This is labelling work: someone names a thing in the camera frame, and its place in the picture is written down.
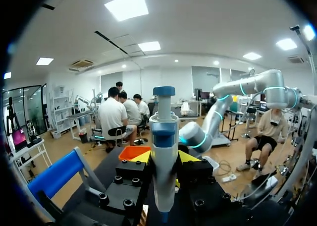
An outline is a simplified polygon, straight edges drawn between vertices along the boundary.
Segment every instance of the recessed light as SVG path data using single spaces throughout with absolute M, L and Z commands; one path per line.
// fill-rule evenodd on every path
M 276 43 L 281 49 L 284 51 L 291 50 L 297 48 L 297 45 L 291 39 L 283 39 Z
M 243 57 L 246 59 L 249 59 L 249 60 L 256 60 L 256 59 L 261 58 L 262 56 L 259 54 L 251 52 L 251 53 L 243 55 Z
M 118 21 L 149 14 L 145 0 L 113 0 L 105 7 Z
M 4 78 L 4 79 L 9 79 L 9 78 L 11 78 L 11 72 L 5 73 L 4 76 L 3 76 L 3 78 Z
M 54 58 L 49 58 L 49 57 L 40 57 L 36 65 L 49 65 Z
M 147 43 L 142 43 L 138 45 L 140 49 L 144 52 L 160 50 L 160 45 L 158 41 L 147 42 Z
M 304 35 L 308 41 L 312 40 L 315 37 L 315 31 L 311 25 L 306 25 L 303 29 Z

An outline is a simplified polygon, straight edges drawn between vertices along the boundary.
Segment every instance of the man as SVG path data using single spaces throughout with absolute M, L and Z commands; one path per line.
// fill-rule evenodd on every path
M 118 81 L 115 86 L 118 88 L 120 92 L 123 92 L 124 90 L 122 89 L 123 83 L 121 81 Z
M 279 135 L 282 132 L 282 139 L 279 141 Z M 280 109 L 271 109 L 266 111 L 258 125 L 258 135 L 250 139 L 246 144 L 246 162 L 237 167 L 238 171 L 250 169 L 250 159 L 252 152 L 260 150 L 260 165 L 255 176 L 262 174 L 262 169 L 267 162 L 271 152 L 274 151 L 277 142 L 284 144 L 288 132 L 288 124 Z
M 135 94 L 133 96 L 133 99 L 135 101 L 135 103 L 137 103 L 138 107 L 139 107 L 139 111 L 142 115 L 147 115 L 148 117 L 150 117 L 150 110 L 149 107 L 147 105 L 147 103 L 145 103 L 144 101 L 142 101 L 142 97 L 139 94 Z
M 127 100 L 126 92 L 119 93 L 119 100 L 127 111 L 129 124 L 138 126 L 141 123 L 141 114 L 137 104 L 133 100 Z
M 130 145 L 134 145 L 137 136 L 137 126 L 128 125 L 127 111 L 122 103 L 118 101 L 119 89 L 111 87 L 108 90 L 108 99 L 98 108 L 99 119 L 106 140 L 120 139 L 119 136 L 109 136 L 108 131 L 113 128 L 127 126 L 123 138 L 129 137 Z

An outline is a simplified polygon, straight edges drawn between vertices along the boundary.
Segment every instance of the hair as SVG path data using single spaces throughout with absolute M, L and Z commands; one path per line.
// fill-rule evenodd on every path
M 133 96 L 133 98 L 134 98 L 134 99 L 139 99 L 139 100 L 142 99 L 142 97 L 141 97 L 139 94 L 135 94 L 135 95 Z
M 121 81 L 116 82 L 115 86 L 123 86 L 123 83 Z
M 108 90 L 108 97 L 116 97 L 117 95 L 119 95 L 119 93 L 120 91 L 118 90 L 118 88 L 116 88 L 115 86 L 111 87 Z
M 119 98 L 123 98 L 123 99 L 127 99 L 127 93 L 126 92 L 124 92 L 124 91 L 122 91 L 122 92 L 120 92 L 119 93 Z

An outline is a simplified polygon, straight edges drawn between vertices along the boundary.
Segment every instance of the ceiling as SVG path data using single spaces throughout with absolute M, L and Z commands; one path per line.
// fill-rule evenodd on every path
M 284 0 L 145 0 L 149 14 L 118 22 L 105 8 L 112 0 L 47 0 L 15 46 L 13 79 L 66 72 L 80 59 L 94 62 L 82 75 L 103 75 L 149 67 L 214 66 L 257 72 L 291 64 L 288 56 L 307 58 L 290 26 L 307 24 Z M 99 31 L 128 54 L 95 33 Z M 291 38 L 298 48 L 283 51 L 275 43 Z M 161 50 L 139 52 L 138 43 L 159 41 Z M 262 58 L 242 56 L 256 52 Z M 39 57 L 52 57 L 36 66 Z

